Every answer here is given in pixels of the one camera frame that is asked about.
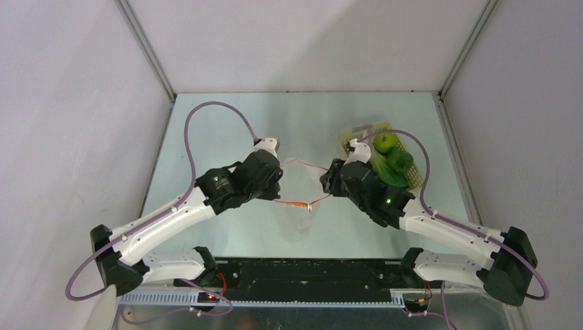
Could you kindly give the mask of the green bok choy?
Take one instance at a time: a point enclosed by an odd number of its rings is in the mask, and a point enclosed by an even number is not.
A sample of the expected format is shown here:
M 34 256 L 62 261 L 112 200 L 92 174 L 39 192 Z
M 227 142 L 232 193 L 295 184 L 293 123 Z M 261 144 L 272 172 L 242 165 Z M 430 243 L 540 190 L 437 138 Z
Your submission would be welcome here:
M 372 150 L 371 158 L 369 160 L 373 171 L 385 183 L 399 188 L 408 188 L 408 182 L 403 174 L 394 171 L 388 163 L 384 155 L 378 153 L 375 149 Z

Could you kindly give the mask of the clear zip top bag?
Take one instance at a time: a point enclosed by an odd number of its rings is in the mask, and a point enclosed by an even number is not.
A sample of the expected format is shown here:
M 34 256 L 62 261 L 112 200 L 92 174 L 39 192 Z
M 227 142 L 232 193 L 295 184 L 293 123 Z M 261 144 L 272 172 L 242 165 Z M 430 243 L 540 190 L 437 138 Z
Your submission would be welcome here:
M 316 225 L 320 204 L 329 197 L 320 183 L 327 170 L 299 158 L 288 158 L 281 164 L 279 198 L 274 203 L 283 238 L 289 242 L 309 236 Z

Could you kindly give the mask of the green bell pepper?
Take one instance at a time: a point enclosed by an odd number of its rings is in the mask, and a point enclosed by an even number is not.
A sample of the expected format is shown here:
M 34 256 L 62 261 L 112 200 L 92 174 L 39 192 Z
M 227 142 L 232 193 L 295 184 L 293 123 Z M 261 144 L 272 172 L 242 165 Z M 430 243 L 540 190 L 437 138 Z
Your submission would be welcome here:
M 393 147 L 387 154 L 386 157 L 389 167 L 396 173 L 404 174 L 413 166 L 414 158 L 413 156 L 401 149 Z

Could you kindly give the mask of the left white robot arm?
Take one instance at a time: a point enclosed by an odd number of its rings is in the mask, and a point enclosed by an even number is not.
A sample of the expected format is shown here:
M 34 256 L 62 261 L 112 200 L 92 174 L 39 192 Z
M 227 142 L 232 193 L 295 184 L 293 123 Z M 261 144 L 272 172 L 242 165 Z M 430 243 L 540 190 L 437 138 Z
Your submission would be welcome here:
M 183 230 L 209 220 L 253 199 L 279 197 L 283 176 L 276 151 L 257 148 L 242 162 L 211 168 L 196 178 L 187 195 L 158 211 L 110 230 L 99 225 L 90 232 L 104 286 L 127 294 L 143 283 L 187 279 L 209 286 L 218 265 L 206 247 L 177 254 L 156 254 L 154 249 Z

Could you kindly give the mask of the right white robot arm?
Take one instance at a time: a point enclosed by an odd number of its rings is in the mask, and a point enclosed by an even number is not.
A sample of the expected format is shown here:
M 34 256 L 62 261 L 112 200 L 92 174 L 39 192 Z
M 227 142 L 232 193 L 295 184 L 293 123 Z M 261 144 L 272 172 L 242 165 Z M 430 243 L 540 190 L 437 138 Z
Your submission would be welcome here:
M 442 254 L 412 247 L 400 264 L 408 287 L 424 281 L 448 281 L 481 287 L 492 298 L 523 305 L 538 260 L 527 233 L 510 227 L 494 230 L 464 224 L 424 209 L 411 192 L 383 182 L 362 162 L 335 158 L 319 179 L 324 193 L 346 197 L 377 225 L 419 234 L 455 250 Z

